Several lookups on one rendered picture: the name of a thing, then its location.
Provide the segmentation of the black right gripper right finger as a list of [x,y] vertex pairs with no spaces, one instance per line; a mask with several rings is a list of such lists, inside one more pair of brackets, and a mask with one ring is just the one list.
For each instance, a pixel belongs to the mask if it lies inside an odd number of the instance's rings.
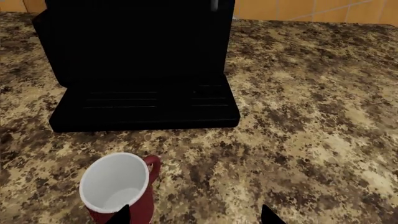
[[267,205],[262,205],[261,222],[262,224],[286,224],[286,222],[279,218]]

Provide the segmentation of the red mug white inside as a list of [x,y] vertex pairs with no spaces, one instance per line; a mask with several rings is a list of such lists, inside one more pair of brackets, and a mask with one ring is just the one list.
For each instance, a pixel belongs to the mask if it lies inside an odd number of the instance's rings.
[[119,224],[151,224],[154,216],[152,184],[158,178],[158,156],[140,158],[128,152],[108,154],[85,171],[79,194],[96,224],[109,224],[121,209],[128,220]]

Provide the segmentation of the black coffee machine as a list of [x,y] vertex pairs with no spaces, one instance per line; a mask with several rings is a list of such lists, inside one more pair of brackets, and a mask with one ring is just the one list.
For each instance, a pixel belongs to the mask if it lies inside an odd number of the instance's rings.
[[32,20],[58,83],[58,133],[232,128],[235,0],[44,0]]

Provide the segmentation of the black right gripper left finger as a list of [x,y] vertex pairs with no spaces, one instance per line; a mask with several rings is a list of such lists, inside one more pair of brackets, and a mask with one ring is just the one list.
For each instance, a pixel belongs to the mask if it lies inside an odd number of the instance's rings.
[[130,224],[130,206],[123,206],[105,224]]

